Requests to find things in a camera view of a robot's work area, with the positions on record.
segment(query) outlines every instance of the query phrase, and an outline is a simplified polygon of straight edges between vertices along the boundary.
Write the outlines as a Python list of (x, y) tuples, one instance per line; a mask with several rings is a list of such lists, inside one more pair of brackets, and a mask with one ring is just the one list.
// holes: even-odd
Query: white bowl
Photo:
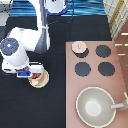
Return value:
[(108, 126), (115, 117), (116, 109), (111, 95), (99, 87), (88, 87), (80, 92), (76, 100), (76, 109), (81, 120), (94, 128)]

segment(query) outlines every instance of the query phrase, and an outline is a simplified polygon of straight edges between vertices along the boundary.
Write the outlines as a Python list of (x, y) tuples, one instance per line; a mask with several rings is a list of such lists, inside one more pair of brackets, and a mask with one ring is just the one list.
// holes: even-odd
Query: pink mat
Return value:
[[(76, 98), (84, 88), (95, 86), (105, 89), (111, 94), (115, 103), (125, 100), (126, 87), (122, 75), (119, 58), (114, 41), (84, 41), (89, 49), (85, 58), (78, 58), (72, 51), (72, 43), (66, 42), (66, 128), (90, 128), (82, 122), (76, 112)], [(98, 45), (107, 45), (111, 48), (111, 55), (107, 58), (99, 57), (95, 50)], [(112, 76), (102, 76), (98, 71), (101, 62), (110, 62), (115, 67)], [(86, 62), (91, 67), (88, 76), (81, 77), (75, 73), (75, 65)], [(107, 128), (128, 128), (128, 110), (117, 111), (114, 121)]]

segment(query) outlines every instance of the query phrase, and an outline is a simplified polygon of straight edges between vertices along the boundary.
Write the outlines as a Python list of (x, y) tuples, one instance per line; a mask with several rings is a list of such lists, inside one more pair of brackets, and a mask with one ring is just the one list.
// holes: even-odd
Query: black burner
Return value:
[(114, 66), (109, 62), (100, 63), (98, 70), (103, 76), (112, 76), (115, 73)]
[(75, 72), (79, 76), (87, 76), (89, 75), (90, 71), (91, 68), (86, 62), (79, 62), (75, 66)]
[(106, 45), (99, 45), (96, 48), (96, 54), (100, 57), (106, 58), (111, 55), (111, 49)]
[(83, 53), (75, 53), (75, 55), (77, 57), (79, 57), (79, 58), (84, 58), (84, 57), (86, 57), (88, 55), (88, 53), (89, 53), (89, 50), (87, 48), (85, 52), (83, 52)]

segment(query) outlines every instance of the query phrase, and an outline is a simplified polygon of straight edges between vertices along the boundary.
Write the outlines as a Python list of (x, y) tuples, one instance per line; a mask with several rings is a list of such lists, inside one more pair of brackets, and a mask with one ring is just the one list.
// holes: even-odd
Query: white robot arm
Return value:
[(26, 51), (39, 54), (50, 47), (47, 14), (43, 0), (29, 0), (35, 7), (38, 30), (15, 27), (0, 43), (3, 56), (2, 70), (6, 73), (17, 73), (17, 77), (28, 78), (33, 73), (43, 73), (44, 67), (38, 62), (29, 62)]

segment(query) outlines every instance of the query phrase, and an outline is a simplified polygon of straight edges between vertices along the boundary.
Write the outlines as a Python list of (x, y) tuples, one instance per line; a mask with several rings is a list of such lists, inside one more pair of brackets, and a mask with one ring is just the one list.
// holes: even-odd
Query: black tabletop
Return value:
[[(69, 19), (51, 16), (48, 22)], [(14, 27), (37, 29), (36, 17), (9, 17), (5, 37)], [(27, 52), (30, 61), (44, 64), (50, 75), (44, 88), (36, 89), (27, 79), (7, 76), (0, 70), (0, 128), (66, 128), (65, 43), (111, 40), (107, 16), (74, 17), (69, 24), (56, 23), (49, 27), (49, 51)]]

